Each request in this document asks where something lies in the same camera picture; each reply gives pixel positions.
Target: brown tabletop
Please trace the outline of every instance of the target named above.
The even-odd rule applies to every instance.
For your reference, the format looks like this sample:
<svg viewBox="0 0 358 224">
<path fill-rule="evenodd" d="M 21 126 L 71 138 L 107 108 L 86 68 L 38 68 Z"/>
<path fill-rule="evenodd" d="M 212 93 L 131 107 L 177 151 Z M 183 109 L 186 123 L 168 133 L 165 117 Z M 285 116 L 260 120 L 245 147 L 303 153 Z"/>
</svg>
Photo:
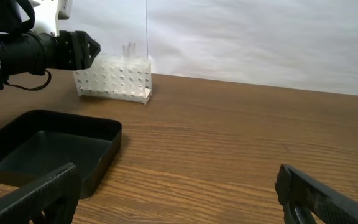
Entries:
<svg viewBox="0 0 358 224">
<path fill-rule="evenodd" d="M 358 96 L 154 75 L 143 105 L 79 98 L 58 71 L 42 91 L 0 90 L 0 128 L 34 109 L 123 125 L 117 164 L 75 223 L 283 223 L 280 164 L 358 201 Z M 0 184 L 0 196 L 14 189 Z"/>
</svg>

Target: black bin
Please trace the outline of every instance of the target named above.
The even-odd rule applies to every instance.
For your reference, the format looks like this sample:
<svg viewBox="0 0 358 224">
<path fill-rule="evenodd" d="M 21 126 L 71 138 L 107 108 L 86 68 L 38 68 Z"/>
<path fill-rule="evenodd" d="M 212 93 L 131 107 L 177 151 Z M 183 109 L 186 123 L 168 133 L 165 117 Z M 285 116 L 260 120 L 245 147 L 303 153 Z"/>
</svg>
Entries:
<svg viewBox="0 0 358 224">
<path fill-rule="evenodd" d="M 121 146 L 121 123 L 45 110 L 24 113 L 0 129 L 0 184 L 21 187 L 72 162 L 91 196 Z"/>
</svg>

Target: white backdrop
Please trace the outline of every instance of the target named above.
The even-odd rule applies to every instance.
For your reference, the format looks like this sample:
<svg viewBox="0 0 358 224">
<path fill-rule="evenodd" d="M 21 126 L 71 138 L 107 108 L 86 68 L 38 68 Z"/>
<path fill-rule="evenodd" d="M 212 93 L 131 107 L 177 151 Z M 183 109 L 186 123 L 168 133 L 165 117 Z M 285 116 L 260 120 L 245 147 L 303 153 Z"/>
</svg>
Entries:
<svg viewBox="0 0 358 224">
<path fill-rule="evenodd" d="M 154 73 L 358 95 L 355 0 L 73 0 L 61 29 L 128 41 Z"/>
</svg>

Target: perforated white rack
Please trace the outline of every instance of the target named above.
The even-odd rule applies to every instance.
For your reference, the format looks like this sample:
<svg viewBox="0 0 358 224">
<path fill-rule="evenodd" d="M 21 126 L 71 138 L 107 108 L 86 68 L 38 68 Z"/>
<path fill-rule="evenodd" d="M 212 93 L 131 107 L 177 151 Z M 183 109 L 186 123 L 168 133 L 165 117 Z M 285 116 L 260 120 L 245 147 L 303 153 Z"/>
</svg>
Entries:
<svg viewBox="0 0 358 224">
<path fill-rule="evenodd" d="M 151 62 L 144 58 L 99 55 L 90 69 L 75 71 L 74 79 L 80 96 L 146 104 L 152 94 Z"/>
</svg>

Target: wooden table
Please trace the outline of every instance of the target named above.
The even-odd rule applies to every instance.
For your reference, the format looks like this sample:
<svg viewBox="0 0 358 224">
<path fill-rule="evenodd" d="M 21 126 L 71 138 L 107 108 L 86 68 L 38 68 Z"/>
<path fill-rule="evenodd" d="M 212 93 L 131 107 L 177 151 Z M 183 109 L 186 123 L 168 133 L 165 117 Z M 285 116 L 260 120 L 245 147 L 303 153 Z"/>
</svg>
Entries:
<svg viewBox="0 0 358 224">
<path fill-rule="evenodd" d="M 75 223 L 283 223 L 284 163 L 358 201 L 358 96 L 154 75 L 142 105 L 79 98 L 71 73 L 54 71 L 45 90 L 0 91 L 0 128 L 33 109 L 123 125 L 117 164 Z"/>
</svg>

